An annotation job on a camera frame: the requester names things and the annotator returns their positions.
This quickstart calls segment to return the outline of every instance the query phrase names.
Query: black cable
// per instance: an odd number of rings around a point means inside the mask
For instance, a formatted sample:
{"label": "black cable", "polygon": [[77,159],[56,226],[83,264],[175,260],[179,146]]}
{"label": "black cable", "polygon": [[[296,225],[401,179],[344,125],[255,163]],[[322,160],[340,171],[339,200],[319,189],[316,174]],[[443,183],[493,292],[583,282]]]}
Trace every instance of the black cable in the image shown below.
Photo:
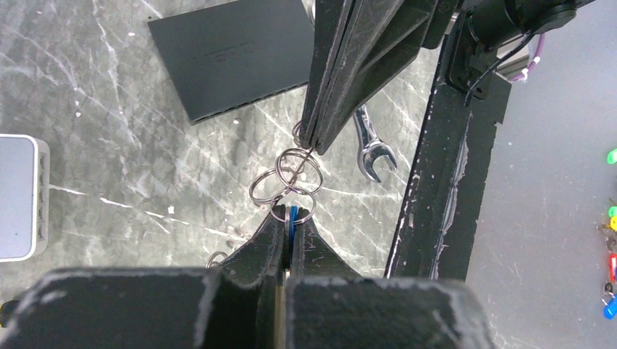
{"label": "black cable", "polygon": [[474,91],[476,90],[478,85],[480,85],[482,80],[484,80],[489,74],[494,73],[495,69],[497,69],[497,67],[500,66],[503,62],[506,62],[507,60],[512,58],[512,56],[517,54],[521,49],[525,48],[531,42],[531,39],[533,39],[534,36],[535,34],[528,34],[515,48],[512,49],[512,51],[506,53],[502,58],[495,61],[492,65],[490,65],[490,67],[488,67],[488,69],[484,73],[482,73],[482,75],[476,80],[476,82],[474,82],[474,84],[469,87],[469,91],[465,96],[465,107],[469,107],[469,104],[471,103],[471,98],[474,95]]}

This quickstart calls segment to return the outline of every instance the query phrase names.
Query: green led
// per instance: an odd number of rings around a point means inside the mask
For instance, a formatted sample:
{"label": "green led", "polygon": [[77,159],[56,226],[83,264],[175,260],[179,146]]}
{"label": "green led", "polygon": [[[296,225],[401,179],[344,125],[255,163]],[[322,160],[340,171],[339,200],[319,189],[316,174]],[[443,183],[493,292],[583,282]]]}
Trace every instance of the green led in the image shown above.
{"label": "green led", "polygon": [[614,151],[611,151],[608,154],[608,158],[607,158],[608,164],[612,165],[614,163],[617,163],[617,149],[615,149]]}

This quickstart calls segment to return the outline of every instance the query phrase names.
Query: blue led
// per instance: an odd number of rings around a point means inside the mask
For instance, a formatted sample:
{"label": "blue led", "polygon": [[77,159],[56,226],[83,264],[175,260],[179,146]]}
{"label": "blue led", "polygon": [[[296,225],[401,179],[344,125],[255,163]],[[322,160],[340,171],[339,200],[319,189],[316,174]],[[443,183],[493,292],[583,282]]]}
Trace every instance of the blue led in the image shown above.
{"label": "blue led", "polygon": [[617,301],[615,298],[610,300],[610,302],[604,307],[604,317],[611,320],[617,315]]}

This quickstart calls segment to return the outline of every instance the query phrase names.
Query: red led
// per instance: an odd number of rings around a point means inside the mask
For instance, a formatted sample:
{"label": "red led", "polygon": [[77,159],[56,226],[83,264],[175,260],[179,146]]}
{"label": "red led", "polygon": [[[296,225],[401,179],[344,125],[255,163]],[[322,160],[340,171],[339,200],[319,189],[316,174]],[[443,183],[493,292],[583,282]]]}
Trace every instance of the red led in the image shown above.
{"label": "red led", "polygon": [[615,281],[616,281],[615,272],[617,270],[617,253],[611,253],[610,254],[609,268],[610,268],[610,282],[612,282],[614,284]]}

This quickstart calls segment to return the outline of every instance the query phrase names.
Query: black router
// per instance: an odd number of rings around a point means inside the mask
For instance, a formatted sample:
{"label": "black router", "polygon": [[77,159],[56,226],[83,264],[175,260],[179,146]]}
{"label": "black router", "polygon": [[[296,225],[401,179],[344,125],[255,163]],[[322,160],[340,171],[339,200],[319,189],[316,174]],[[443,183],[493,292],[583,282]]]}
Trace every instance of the black router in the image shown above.
{"label": "black router", "polygon": [[314,31],[300,0],[239,0],[148,26],[193,124],[309,79]]}

